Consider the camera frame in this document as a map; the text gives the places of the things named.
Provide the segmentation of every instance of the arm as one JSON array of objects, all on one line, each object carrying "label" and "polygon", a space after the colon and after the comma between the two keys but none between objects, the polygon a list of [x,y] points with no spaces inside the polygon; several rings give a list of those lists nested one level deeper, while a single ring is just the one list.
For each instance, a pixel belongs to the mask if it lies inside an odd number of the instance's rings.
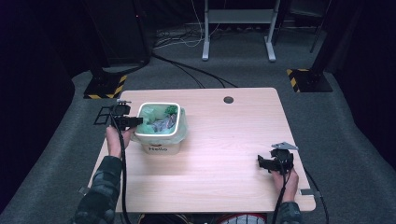
[{"label": "arm", "polygon": [[[134,129],[122,133],[124,145],[128,147]],[[113,127],[106,128],[108,156],[105,156],[92,178],[92,187],[81,199],[71,219],[73,224],[113,223],[117,200],[120,195],[122,170],[120,138]]]},{"label": "arm", "polygon": [[[271,172],[274,178],[276,190],[279,193],[283,187],[283,176],[278,172]],[[294,197],[298,188],[299,176],[296,171],[291,169],[289,181],[286,184],[285,193],[283,195],[282,204],[279,207],[279,220],[281,224],[302,224],[303,217],[298,204],[294,201]]]}]

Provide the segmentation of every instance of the table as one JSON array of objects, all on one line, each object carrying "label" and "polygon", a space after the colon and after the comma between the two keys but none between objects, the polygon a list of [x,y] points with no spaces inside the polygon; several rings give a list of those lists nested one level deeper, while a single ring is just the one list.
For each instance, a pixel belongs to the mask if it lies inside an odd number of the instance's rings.
[{"label": "table", "polygon": [[[226,104],[224,97],[232,97]],[[130,116],[146,102],[175,102],[186,111],[189,132],[176,155],[149,155],[140,144],[126,148],[126,208],[132,213],[271,212],[278,194],[257,156],[270,160],[272,144],[294,145],[273,88],[124,91]],[[299,189],[309,189],[298,151],[293,150]],[[95,165],[107,154],[106,139]],[[302,211],[313,196],[298,194]],[[121,212],[121,197],[117,204]]]},{"label": "table", "polygon": [[205,42],[202,60],[209,59],[209,23],[270,23],[268,36],[265,36],[265,47],[267,48],[270,62],[276,60],[272,36],[276,25],[276,17],[280,0],[276,0],[272,9],[209,9],[208,0],[205,0]]}]

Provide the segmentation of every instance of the person's right arm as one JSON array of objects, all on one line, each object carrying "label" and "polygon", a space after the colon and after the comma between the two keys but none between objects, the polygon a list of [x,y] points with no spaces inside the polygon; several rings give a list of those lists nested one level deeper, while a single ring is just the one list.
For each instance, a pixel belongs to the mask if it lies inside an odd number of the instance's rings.
[{"label": "person's right arm", "polygon": [[[283,188],[283,176],[276,171],[272,171],[276,192],[280,193]],[[303,216],[300,212],[298,204],[294,201],[294,197],[298,188],[299,176],[296,171],[291,169],[289,181],[286,184],[285,193],[283,195],[282,204],[279,206],[279,223],[281,224],[303,224]]]}]

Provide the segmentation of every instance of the clothing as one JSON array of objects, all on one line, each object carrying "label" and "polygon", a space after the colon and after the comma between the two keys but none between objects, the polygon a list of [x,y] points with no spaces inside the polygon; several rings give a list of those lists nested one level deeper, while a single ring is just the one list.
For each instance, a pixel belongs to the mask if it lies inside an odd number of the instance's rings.
[{"label": "clothing", "polygon": [[[115,218],[120,196],[122,162],[117,157],[105,156],[92,179],[90,191],[78,205],[69,224],[111,224]],[[282,203],[279,207],[281,224],[302,224],[297,203]]]}]

